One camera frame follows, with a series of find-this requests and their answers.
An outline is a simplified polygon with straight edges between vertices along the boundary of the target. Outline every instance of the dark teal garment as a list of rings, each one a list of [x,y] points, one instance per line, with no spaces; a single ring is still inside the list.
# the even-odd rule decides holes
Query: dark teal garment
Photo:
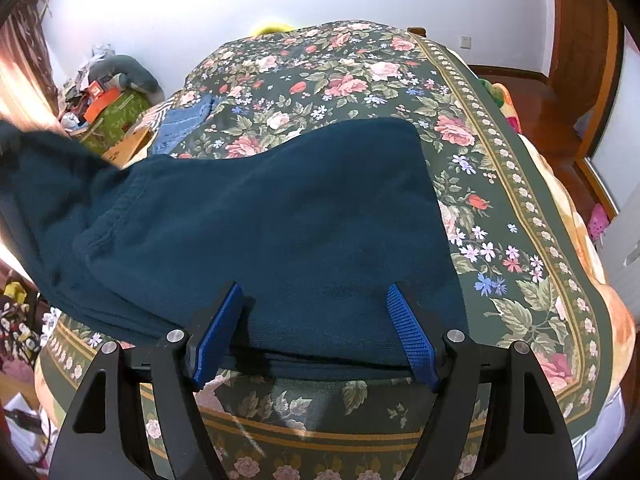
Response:
[[[393,282],[467,330],[409,122],[345,121],[247,158],[156,155],[121,171],[50,132],[19,140],[1,159],[2,239],[92,328],[150,343],[235,280],[252,300],[222,366],[332,380],[409,373],[386,310]]]

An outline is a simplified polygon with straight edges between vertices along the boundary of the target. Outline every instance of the door frame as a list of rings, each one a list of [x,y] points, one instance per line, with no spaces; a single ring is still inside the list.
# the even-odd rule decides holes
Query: door frame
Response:
[[[556,69],[558,68],[560,30],[562,27],[562,0],[555,0],[555,4],[554,46],[547,80],[548,86],[552,86],[554,77],[556,76]],[[602,138],[604,129],[609,121],[613,103],[616,99],[625,44],[625,28],[616,9],[611,5],[609,0],[607,0],[607,16],[609,32],[607,35],[607,53],[602,73],[602,82],[600,83],[598,98],[587,123],[584,137],[575,155],[574,166],[579,170],[578,173],[581,174],[583,179],[591,186],[596,197],[604,207],[607,216],[609,216],[611,220],[618,214],[618,208],[591,163],[591,157]]]

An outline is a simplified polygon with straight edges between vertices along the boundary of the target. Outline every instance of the wooden door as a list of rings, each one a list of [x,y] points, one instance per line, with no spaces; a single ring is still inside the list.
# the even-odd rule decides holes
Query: wooden door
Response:
[[[596,104],[608,35],[607,0],[556,0],[548,83],[572,123]]]

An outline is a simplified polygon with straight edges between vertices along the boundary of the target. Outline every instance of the blue gripper pad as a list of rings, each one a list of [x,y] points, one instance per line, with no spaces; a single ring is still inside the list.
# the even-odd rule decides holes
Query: blue gripper pad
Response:
[[[231,342],[238,319],[244,307],[240,285],[227,285],[216,301],[217,312],[204,310],[194,321],[187,343],[185,364],[194,389],[201,390],[218,371],[220,359]]]
[[[435,348],[395,283],[386,293],[386,308],[415,378],[435,392],[440,385],[440,377],[436,370]]]

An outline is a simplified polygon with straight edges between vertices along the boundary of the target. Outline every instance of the green floral bed sheet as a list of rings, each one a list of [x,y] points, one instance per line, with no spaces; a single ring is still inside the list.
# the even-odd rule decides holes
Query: green floral bed sheet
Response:
[[[212,113],[172,156],[251,156],[336,121],[393,116],[413,123],[470,335],[504,347],[529,342],[571,436],[594,425],[612,368],[606,306],[520,138],[455,56],[385,25],[327,23],[225,44],[188,76],[176,106],[206,92],[215,95]],[[41,364],[62,411],[107,339],[61,318]],[[220,370],[197,400],[229,478],[398,480],[433,396],[411,378],[353,379]],[[152,387],[141,391],[152,454],[170,478]],[[457,478],[473,469],[487,405],[488,389],[480,388]]]

